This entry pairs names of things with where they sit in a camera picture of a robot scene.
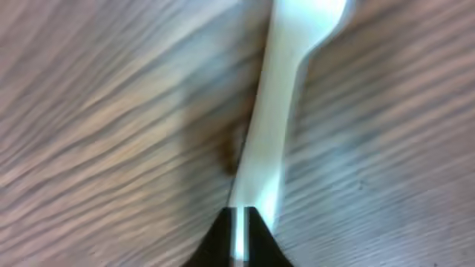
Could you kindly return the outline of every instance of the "wooden surface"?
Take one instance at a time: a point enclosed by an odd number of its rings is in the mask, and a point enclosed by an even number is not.
[[[225,204],[270,1],[0,0],[0,266],[179,266]],[[475,1],[366,0],[313,58],[296,266],[475,266]]]

